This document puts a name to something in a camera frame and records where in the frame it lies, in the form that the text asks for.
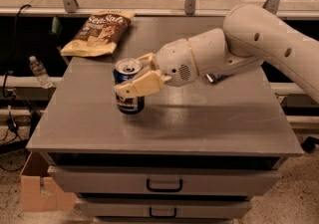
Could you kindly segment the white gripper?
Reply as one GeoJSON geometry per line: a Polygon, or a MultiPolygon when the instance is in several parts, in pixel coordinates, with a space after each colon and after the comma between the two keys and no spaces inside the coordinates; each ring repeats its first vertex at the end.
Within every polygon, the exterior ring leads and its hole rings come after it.
{"type": "Polygon", "coordinates": [[[138,61],[142,65],[142,75],[114,86],[116,94],[124,99],[158,93],[165,83],[172,87],[181,87],[198,78],[190,43],[186,39],[164,45],[157,52],[157,57],[148,53],[138,57],[138,61]]]}

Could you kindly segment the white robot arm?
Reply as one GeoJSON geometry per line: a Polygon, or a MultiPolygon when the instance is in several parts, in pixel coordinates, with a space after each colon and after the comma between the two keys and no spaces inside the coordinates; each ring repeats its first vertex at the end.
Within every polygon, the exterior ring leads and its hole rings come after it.
{"type": "Polygon", "coordinates": [[[125,98],[180,87],[206,74],[233,76],[266,62],[319,102],[319,41],[250,4],[232,8],[221,28],[162,46],[136,59],[142,69],[115,85],[125,98]]]}

